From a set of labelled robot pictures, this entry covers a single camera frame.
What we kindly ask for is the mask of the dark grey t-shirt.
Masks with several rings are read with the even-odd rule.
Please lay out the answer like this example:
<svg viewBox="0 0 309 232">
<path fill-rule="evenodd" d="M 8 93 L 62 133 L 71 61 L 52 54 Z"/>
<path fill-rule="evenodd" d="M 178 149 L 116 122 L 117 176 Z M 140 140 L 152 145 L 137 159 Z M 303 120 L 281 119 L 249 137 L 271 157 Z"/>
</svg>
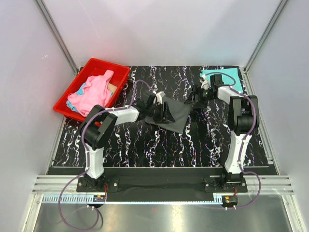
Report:
<svg viewBox="0 0 309 232">
<path fill-rule="evenodd" d="M 175 122 L 170 122 L 168 124 L 155 123 L 152 117 L 146 117 L 144 121 L 148 124 L 182 134 L 191 111 L 191 104 L 184 104 L 181 101 L 176 101 L 171 98 L 164 98 L 164 101 L 168 103 L 169 111 L 175 119 Z"/>
</svg>

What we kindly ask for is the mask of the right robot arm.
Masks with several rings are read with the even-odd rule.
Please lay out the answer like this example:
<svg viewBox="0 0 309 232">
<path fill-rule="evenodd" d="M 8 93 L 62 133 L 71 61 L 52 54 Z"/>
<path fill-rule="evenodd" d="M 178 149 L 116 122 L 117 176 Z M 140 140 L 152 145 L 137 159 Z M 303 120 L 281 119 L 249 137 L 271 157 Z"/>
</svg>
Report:
<svg viewBox="0 0 309 232">
<path fill-rule="evenodd" d="M 210 80 L 204 80 L 192 87 L 185 104 L 192 104 L 196 108 L 205 107 L 208 101 L 219 99 L 228 104 L 227 125 L 231 131 L 231 142 L 227 160 L 218 177 L 204 179 L 205 191 L 245 192 L 246 182 L 244 175 L 244 159 L 247 146 L 253 132 L 259 127 L 258 98 L 255 95 L 246 95 L 233 88 L 236 84 L 223 82 L 223 72 L 211 72 Z"/>
</svg>

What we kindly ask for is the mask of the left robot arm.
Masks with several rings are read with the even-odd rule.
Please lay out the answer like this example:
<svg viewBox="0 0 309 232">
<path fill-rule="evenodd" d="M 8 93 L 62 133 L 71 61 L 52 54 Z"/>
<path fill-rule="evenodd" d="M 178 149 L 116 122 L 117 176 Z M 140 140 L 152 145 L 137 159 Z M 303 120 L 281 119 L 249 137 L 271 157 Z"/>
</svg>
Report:
<svg viewBox="0 0 309 232">
<path fill-rule="evenodd" d="M 169 104 L 163 100 L 165 93 L 149 93 L 144 100 L 136 99 L 120 108 L 104 108 L 95 105 L 79 127 L 81 141 L 85 148 L 86 166 L 79 186 L 90 191 L 100 191 L 107 187 L 103 167 L 104 147 L 115 126 L 136 122 L 151 117 L 154 123 L 174 123 L 175 118 Z"/>
</svg>

